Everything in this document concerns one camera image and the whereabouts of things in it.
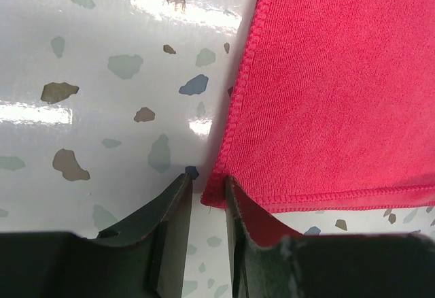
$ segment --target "red towel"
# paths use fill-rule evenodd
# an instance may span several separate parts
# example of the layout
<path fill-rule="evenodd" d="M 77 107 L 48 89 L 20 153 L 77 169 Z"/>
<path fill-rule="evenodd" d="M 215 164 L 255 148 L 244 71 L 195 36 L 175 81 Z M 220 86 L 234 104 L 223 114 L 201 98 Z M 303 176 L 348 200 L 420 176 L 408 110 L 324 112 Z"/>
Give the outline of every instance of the red towel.
<path fill-rule="evenodd" d="M 258 0 L 202 202 L 435 204 L 435 0 Z"/>

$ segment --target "red cloth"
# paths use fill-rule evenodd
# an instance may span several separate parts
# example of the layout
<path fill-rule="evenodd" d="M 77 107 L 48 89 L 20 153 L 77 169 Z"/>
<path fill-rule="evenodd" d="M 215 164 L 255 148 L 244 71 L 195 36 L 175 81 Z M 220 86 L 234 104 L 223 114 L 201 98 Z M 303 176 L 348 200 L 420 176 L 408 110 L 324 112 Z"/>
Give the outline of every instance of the red cloth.
<path fill-rule="evenodd" d="M 258 0 L 203 194 L 270 212 L 435 204 L 435 0 Z"/>

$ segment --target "pink fabric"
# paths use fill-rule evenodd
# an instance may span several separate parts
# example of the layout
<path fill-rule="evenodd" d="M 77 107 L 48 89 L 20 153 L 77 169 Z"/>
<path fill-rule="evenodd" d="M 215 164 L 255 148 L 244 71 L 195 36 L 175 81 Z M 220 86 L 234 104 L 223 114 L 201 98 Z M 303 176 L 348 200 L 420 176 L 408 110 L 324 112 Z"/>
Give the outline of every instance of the pink fabric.
<path fill-rule="evenodd" d="M 202 202 L 435 204 L 435 0 L 258 0 Z"/>

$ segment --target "terrazzo pattern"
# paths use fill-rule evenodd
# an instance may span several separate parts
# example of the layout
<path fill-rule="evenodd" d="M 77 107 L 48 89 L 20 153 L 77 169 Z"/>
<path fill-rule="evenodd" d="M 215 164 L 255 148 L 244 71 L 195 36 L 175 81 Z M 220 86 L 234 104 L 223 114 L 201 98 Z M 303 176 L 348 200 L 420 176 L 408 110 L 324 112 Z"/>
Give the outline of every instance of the terrazzo pattern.
<path fill-rule="evenodd" d="M 194 178 L 183 297 L 231 297 L 224 211 L 199 203 L 256 0 L 1 0 L 0 231 L 95 237 Z M 307 235 L 415 232 L 433 207 L 279 214 Z"/>

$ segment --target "glossy white surface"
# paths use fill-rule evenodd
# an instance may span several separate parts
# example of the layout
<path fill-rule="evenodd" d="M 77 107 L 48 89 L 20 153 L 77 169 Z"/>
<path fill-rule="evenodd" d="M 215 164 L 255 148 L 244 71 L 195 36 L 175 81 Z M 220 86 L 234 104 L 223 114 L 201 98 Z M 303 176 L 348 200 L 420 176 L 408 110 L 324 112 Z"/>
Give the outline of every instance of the glossy white surface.
<path fill-rule="evenodd" d="M 200 176 L 194 181 L 184 297 L 230 297 L 225 215 L 202 206 L 199 192 L 218 153 L 227 90 L 256 0 L 182 1 L 0 0 L 0 231 L 62 229 L 94 237 L 195 166 Z M 164 52 L 164 45 L 176 54 Z M 110 70 L 109 58 L 125 54 L 143 59 L 139 70 L 133 60 Z M 180 94 L 198 75 L 208 77 L 206 90 Z M 79 89 L 48 103 L 41 95 L 51 82 Z M 141 120 L 148 121 L 136 122 L 145 107 L 154 119 L 147 112 Z M 159 138 L 151 158 L 158 166 L 152 167 L 149 155 Z M 87 171 L 89 180 L 69 181 L 53 167 L 62 149 L 74 151 L 81 177 Z M 322 233 L 343 232 L 335 227 L 342 219 L 348 232 L 431 234 L 432 210 L 394 210 L 393 223 L 383 213 L 279 218 L 301 232 L 314 226 Z"/>

